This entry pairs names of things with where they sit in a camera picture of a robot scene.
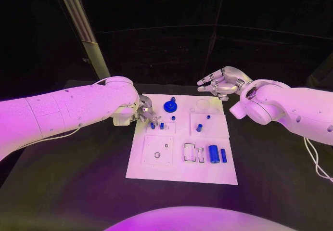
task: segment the black table surface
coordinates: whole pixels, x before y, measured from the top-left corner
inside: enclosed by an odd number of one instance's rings
[[[66,88],[89,82],[69,81]],[[135,84],[138,93],[210,95],[194,86]],[[333,229],[333,185],[317,176],[302,137],[270,122],[229,113],[223,102],[237,185],[126,179],[135,123],[106,119],[72,136],[28,146],[0,188],[0,230],[102,230],[172,206],[217,207],[299,231]],[[312,142],[333,175],[333,149]]]

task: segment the white board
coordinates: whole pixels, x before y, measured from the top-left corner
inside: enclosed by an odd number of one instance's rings
[[[151,99],[164,129],[159,126],[151,129],[148,122],[136,121],[126,178],[237,185],[219,99],[208,96],[144,95]],[[168,113],[162,105],[171,97],[175,98],[177,110]],[[198,123],[203,125],[200,132],[196,131]],[[214,164],[208,161],[208,145],[216,145],[219,149],[220,162]],[[221,148],[226,163],[221,163]]]

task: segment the white cable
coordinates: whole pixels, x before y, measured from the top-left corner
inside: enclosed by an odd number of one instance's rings
[[[309,146],[311,146],[311,148],[312,148],[312,150],[314,150],[315,159],[314,159],[312,153],[311,153],[311,151],[309,151],[309,149],[308,149],[307,142],[308,142],[308,144],[309,144]],[[315,173],[317,173],[317,175],[318,175],[319,177],[328,179],[328,180],[333,182],[333,178],[328,176],[328,174],[324,172],[324,170],[322,170],[321,167],[318,166],[318,155],[317,155],[317,150],[315,150],[315,148],[314,148],[314,146],[312,146],[309,140],[308,140],[305,137],[304,137],[304,144],[305,144],[307,151],[308,151],[308,153],[309,153],[309,156],[311,156],[312,161],[314,161],[314,164],[315,164]]]
[[[95,83],[92,83],[92,85],[93,85],[93,84],[97,84],[97,83],[102,82],[102,81],[105,81],[108,78],[110,78],[110,77],[106,77],[106,78],[100,79],[99,81],[96,81]]]
[[[41,142],[41,141],[48,141],[48,140],[54,140],[54,139],[59,139],[59,138],[67,137],[67,136],[73,135],[73,134],[77,132],[77,130],[79,130],[79,129],[80,129],[80,128],[77,128],[77,129],[76,129],[76,130],[74,130],[70,134],[67,134],[67,135],[64,135],[64,136],[57,136],[57,137],[53,137],[53,138],[47,138],[47,139],[43,139],[43,140],[34,141],[34,142],[31,142],[31,143],[25,144],[24,146],[18,147],[18,148],[17,148],[17,150],[18,150],[20,148],[24,148],[25,146],[28,146],[28,145],[34,144],[34,143]]]

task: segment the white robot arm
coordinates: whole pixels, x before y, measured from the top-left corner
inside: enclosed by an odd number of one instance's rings
[[[69,88],[0,102],[0,160],[24,145],[77,129],[108,117],[115,126],[147,119],[157,125],[151,100],[132,81],[109,77],[105,85]]]
[[[227,94],[240,95],[230,113],[237,119],[246,115],[259,124],[279,122],[296,135],[333,145],[333,93],[309,88],[289,88],[283,83],[259,79],[252,81],[236,68],[226,66],[197,85],[197,91],[210,91],[221,101]]]

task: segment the round hole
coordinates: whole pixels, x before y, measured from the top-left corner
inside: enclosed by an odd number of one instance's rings
[[[331,131],[333,131],[333,125],[327,127],[327,132],[331,132]]]

